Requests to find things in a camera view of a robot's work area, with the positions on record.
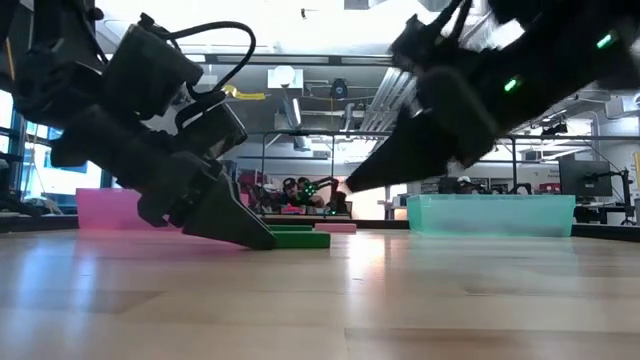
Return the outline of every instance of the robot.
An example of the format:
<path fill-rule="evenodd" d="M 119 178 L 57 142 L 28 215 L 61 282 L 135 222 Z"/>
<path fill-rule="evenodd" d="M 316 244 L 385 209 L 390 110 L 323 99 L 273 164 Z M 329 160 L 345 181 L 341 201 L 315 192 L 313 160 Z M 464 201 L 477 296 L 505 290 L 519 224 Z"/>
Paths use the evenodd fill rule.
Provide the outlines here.
<path fill-rule="evenodd" d="M 346 180 L 351 191 L 444 174 L 452 159 L 471 166 L 496 138 L 593 81 L 640 87 L 629 52 L 637 0 L 490 0 L 498 21 L 515 19 L 525 33 L 502 50 L 482 51 L 459 43 L 471 2 L 452 0 L 428 25 L 411 18 L 391 46 L 395 66 L 418 77 L 417 106 L 400 112 L 392 136 Z M 0 0 L 1 43 L 18 4 Z M 453 32 L 442 36 L 458 8 Z M 92 161 L 109 171 L 140 192 L 138 213 L 154 226 L 171 223 L 185 234 L 272 249 L 273 234 L 242 205 L 216 160 L 247 138 L 222 100 L 223 86 L 255 50 L 251 29 L 222 21 L 170 32 L 142 14 L 107 61 L 92 32 L 100 18 L 82 0 L 34 0 L 32 46 L 17 54 L 13 97 L 30 121 L 64 129 L 52 143 L 52 164 Z M 211 91 L 198 93 L 193 87 L 203 70 L 177 39 L 228 27 L 249 34 L 250 50 Z M 73 41 L 77 58 L 59 53 L 65 41 Z M 175 119 L 176 136 L 141 123 L 163 115 L 183 89 L 192 101 Z M 421 110 L 412 113 L 415 107 Z"/>

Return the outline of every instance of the desk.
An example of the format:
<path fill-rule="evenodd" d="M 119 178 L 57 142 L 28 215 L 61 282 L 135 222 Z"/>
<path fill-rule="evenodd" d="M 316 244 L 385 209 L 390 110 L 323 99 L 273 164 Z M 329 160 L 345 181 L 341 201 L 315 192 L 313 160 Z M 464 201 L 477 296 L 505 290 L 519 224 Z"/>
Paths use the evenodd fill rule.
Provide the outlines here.
<path fill-rule="evenodd" d="M 609 221 L 607 219 L 607 215 L 609 213 L 623 213 L 625 212 L 625 208 L 624 206 L 620 206 L 620 205 L 615 205 L 614 203 L 611 204 L 607 204 L 607 203 L 590 203 L 590 204 L 578 204 L 576 205 L 576 209 L 584 209 L 585 212 L 583 212 L 583 214 L 586 214 L 589 210 L 591 210 L 592 212 L 595 213 L 596 216 L 590 216 L 590 215 L 586 215 L 585 217 L 582 217 L 582 220 L 587 219 L 588 221 L 590 221 L 590 219 L 595 218 L 596 221 L 599 221 L 600 224 L 602 225 L 608 225 Z"/>
<path fill-rule="evenodd" d="M 387 205 L 384 209 L 385 220 L 407 220 L 408 210 L 406 206 Z"/>
<path fill-rule="evenodd" d="M 2 358 L 175 360 L 189 346 L 193 359 L 458 360 L 477 345 L 483 359 L 638 360 L 637 244 L 406 230 L 331 241 L 241 251 L 167 232 L 0 236 Z"/>

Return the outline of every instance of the translucent plastic bin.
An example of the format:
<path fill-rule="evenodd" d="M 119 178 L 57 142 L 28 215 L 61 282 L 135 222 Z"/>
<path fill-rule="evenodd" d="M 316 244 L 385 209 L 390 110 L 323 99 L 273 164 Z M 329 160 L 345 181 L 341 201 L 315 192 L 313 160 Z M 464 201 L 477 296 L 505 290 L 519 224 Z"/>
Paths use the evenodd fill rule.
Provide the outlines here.
<path fill-rule="evenodd" d="M 407 207 L 411 230 L 425 235 L 569 237 L 575 197 L 419 195 Z"/>

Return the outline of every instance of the pink block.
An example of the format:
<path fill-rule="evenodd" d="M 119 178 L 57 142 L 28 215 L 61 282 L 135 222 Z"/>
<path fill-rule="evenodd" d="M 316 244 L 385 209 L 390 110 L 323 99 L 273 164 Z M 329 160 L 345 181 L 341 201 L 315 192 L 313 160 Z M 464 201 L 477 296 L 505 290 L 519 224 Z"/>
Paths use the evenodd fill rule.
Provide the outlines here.
<path fill-rule="evenodd" d="M 77 189 L 78 223 L 84 230 L 180 231 L 155 228 L 138 216 L 140 194 L 127 189 Z"/>
<path fill-rule="evenodd" d="M 240 194 L 240 201 L 244 206 L 249 206 L 249 194 Z"/>
<path fill-rule="evenodd" d="M 355 234 L 358 230 L 356 224 L 347 223 L 316 223 L 315 229 L 330 233 Z"/>

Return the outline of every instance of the window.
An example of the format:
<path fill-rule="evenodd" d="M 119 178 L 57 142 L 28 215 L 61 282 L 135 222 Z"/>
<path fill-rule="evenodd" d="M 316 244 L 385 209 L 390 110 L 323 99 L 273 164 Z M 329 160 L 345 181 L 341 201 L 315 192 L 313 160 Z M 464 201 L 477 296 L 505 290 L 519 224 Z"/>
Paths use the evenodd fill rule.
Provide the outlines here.
<path fill-rule="evenodd" d="M 13 117 L 13 98 L 11 94 L 0 90 L 0 127 L 11 128 Z"/>
<path fill-rule="evenodd" d="M 50 127 L 47 131 L 47 139 L 55 140 L 62 136 L 62 130 Z"/>
<path fill-rule="evenodd" d="M 51 148 L 25 144 L 20 189 L 25 197 L 47 197 L 59 206 L 76 206 L 76 189 L 99 188 L 102 170 L 88 162 L 79 167 L 51 166 Z"/>
<path fill-rule="evenodd" d="M 49 127 L 27 121 L 27 134 L 48 139 Z"/>
<path fill-rule="evenodd" d="M 122 186 L 120 186 L 120 184 L 118 184 L 118 179 L 113 178 L 111 180 L 111 187 L 114 189 L 122 189 Z"/>
<path fill-rule="evenodd" d="M 9 153 L 9 137 L 0 135 L 0 152 Z"/>

